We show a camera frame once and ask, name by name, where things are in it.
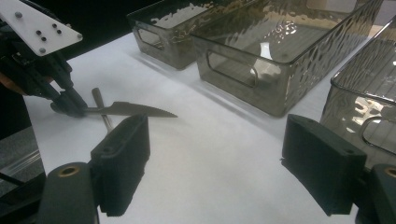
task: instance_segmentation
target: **plastic container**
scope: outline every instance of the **plastic container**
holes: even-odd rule
[[[310,0],[241,7],[191,34],[201,79],[283,117],[367,39],[382,0],[355,2],[350,12]]]
[[[127,15],[140,50],[183,69],[195,61],[190,32],[252,0],[164,0]]]
[[[320,123],[368,155],[396,165],[396,17],[335,77]]]

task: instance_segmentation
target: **screw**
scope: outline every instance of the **screw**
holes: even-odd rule
[[[22,14],[21,14],[20,12],[15,12],[15,16],[16,16],[18,19],[22,18]]]

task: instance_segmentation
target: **metal tool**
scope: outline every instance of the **metal tool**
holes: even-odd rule
[[[133,116],[146,114],[148,117],[177,118],[176,115],[148,105],[136,105],[128,102],[114,102],[113,105],[103,108],[87,107],[83,109],[86,114]]]
[[[102,94],[101,94],[99,88],[92,89],[92,96],[93,96],[93,100],[95,100],[96,105],[98,106],[98,108],[104,108],[105,107],[105,104],[104,104],[103,98],[102,98]],[[108,116],[107,115],[102,115],[102,119],[103,119],[103,122],[106,125],[107,133],[110,133],[111,131],[113,131],[113,125],[111,124],[111,121],[108,118]]]

